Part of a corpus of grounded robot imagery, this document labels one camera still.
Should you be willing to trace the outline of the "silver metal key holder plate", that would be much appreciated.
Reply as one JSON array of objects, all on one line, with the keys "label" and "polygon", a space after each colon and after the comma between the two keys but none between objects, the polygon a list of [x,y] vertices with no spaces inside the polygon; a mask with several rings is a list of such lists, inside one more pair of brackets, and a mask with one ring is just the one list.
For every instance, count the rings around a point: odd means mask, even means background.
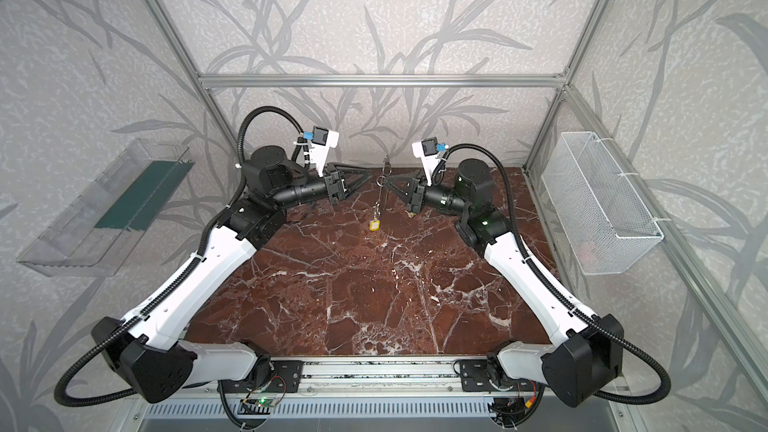
[{"label": "silver metal key holder plate", "polygon": [[378,197],[375,204],[374,218],[379,220],[382,212],[386,209],[386,202],[388,198],[388,188],[386,187],[386,179],[391,175],[392,166],[388,155],[384,156],[381,173],[376,179],[377,186],[379,187]]}]

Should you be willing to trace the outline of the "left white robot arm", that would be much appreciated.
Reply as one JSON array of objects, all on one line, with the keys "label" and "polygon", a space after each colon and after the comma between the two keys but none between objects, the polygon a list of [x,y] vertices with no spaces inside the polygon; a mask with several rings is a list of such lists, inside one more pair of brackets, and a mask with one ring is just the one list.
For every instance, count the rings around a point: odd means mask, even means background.
[{"label": "left white robot arm", "polygon": [[102,342],[109,367],[129,393],[161,402],[185,386],[244,381],[259,387],[269,355],[250,342],[198,344],[182,333],[229,276],[262,249],[286,223],[291,208],[320,200],[337,204],[371,178],[369,170],[322,164],[310,171],[283,148],[264,146],[240,162],[240,196],[206,227],[202,247],[152,295],[122,319],[104,318],[92,336]]}]

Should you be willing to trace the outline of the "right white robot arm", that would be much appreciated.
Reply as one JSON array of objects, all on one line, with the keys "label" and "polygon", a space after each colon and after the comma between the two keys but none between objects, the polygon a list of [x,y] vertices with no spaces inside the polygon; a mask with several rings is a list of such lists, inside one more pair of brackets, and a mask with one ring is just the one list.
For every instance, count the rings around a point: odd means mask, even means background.
[{"label": "right white robot arm", "polygon": [[591,309],[543,266],[494,205],[495,181],[486,163],[462,161],[450,187],[422,172],[382,183],[412,214],[430,207],[455,217],[463,242],[512,285],[547,333],[546,345],[511,340],[488,353],[486,374],[494,388],[506,391],[520,380],[542,384],[576,407],[620,374],[621,347],[578,318],[578,312]]}]

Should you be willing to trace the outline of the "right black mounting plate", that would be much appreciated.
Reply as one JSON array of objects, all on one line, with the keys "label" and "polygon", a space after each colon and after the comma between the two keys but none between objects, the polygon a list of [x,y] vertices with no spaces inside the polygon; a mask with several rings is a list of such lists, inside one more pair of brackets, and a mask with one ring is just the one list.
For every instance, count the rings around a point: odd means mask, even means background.
[{"label": "right black mounting plate", "polygon": [[531,393],[534,385],[525,379],[500,377],[487,359],[461,359],[453,362],[463,392]]}]

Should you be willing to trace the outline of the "black mounting plate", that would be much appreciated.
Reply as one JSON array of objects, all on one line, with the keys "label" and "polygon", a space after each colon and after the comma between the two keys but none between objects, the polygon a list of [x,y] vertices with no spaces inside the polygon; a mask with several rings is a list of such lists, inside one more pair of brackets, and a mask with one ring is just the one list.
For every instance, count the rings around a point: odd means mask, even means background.
[{"label": "black mounting plate", "polygon": [[225,380],[223,390],[226,394],[245,394],[246,392],[294,394],[299,389],[303,366],[304,362],[301,360],[272,361],[269,368],[262,364],[253,379],[247,377],[243,381]]},{"label": "black mounting plate", "polygon": [[534,385],[525,379],[500,377],[487,359],[461,359],[453,362],[463,392],[531,393]]}]

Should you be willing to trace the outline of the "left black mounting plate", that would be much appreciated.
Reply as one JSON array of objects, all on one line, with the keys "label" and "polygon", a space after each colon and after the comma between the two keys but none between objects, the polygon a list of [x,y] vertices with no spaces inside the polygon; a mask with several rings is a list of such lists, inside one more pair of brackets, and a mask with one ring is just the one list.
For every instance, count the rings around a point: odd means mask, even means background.
[{"label": "left black mounting plate", "polygon": [[301,360],[272,361],[269,368],[262,364],[253,379],[247,377],[243,381],[225,380],[223,390],[226,394],[245,394],[246,392],[294,394],[299,389],[303,366],[304,362]]}]

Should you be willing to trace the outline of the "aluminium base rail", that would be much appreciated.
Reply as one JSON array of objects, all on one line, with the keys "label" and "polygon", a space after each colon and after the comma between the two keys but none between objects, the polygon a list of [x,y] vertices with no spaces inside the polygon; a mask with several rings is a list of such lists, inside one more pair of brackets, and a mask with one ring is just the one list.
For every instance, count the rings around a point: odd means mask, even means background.
[{"label": "aluminium base rail", "polygon": [[[453,362],[479,357],[303,357],[297,393],[305,396],[374,397],[396,395],[446,395],[463,392]],[[229,348],[198,344],[194,350],[150,350],[119,367],[132,390],[149,403],[161,402],[185,386],[209,382],[253,379],[259,367],[274,361],[249,347]],[[523,376],[507,376],[546,385],[540,371],[528,368]],[[463,392],[501,394],[507,392]]]}]

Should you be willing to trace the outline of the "clear plastic wall tray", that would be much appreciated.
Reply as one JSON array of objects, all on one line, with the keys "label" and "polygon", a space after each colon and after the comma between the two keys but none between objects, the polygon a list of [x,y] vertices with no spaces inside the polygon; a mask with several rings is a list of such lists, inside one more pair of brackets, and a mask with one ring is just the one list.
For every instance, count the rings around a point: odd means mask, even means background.
[{"label": "clear plastic wall tray", "polygon": [[111,277],[195,162],[182,144],[134,140],[17,262],[47,277]]}]

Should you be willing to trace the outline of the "aluminium cage frame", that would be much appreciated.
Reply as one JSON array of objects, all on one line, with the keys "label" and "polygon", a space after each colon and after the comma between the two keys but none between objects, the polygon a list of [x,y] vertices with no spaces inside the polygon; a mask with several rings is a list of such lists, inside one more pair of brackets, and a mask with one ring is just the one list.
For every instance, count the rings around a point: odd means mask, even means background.
[{"label": "aluminium cage frame", "polygon": [[599,28],[606,20],[615,0],[596,0],[588,15],[587,22],[577,41],[575,50],[566,68],[558,74],[202,74],[192,62],[192,55],[183,44],[177,27],[162,0],[142,0],[161,34],[170,46],[182,70],[190,80],[194,93],[203,102],[206,111],[230,143],[235,136],[223,113],[213,101],[209,92],[215,88],[552,88],[555,99],[549,107],[543,125],[540,127],[534,145],[526,161],[532,163],[541,150],[544,137],[551,129],[562,104],[568,104],[580,123],[596,133],[606,151],[627,173],[629,182],[635,187],[639,198],[649,211],[660,217],[661,229],[665,234],[662,243],[670,262],[681,280],[698,302],[699,307],[718,331],[722,343],[728,348],[733,359],[742,369],[756,392],[767,394],[767,351],[757,336],[748,328],[735,306],[715,284],[681,231],[664,212],[650,188],[637,173],[631,161],[621,151],[612,134],[588,106],[575,85],[575,78],[582,68],[593,45]]}]

